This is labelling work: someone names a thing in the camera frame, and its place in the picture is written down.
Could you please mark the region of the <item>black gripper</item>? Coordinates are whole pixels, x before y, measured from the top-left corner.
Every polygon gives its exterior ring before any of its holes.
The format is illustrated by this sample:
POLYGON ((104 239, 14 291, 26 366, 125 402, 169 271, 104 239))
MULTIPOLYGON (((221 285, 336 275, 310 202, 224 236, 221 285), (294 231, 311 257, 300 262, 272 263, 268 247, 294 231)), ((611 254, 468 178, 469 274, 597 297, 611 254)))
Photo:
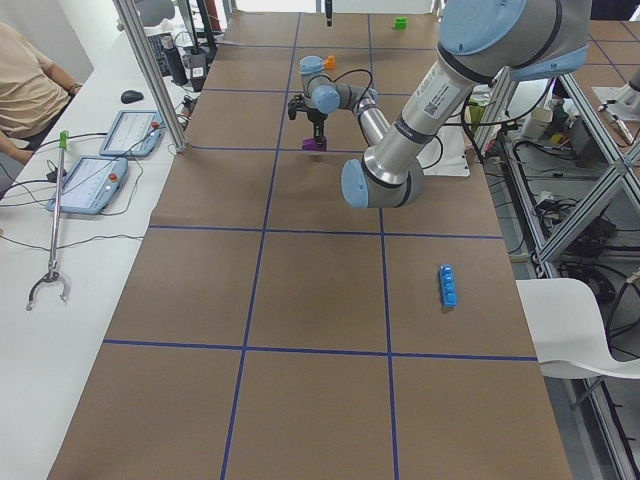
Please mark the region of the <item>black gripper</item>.
POLYGON ((305 113, 307 119, 313 123, 313 141, 316 148, 325 147, 324 122, 328 115, 318 110, 303 94, 295 95, 295 113, 305 113))

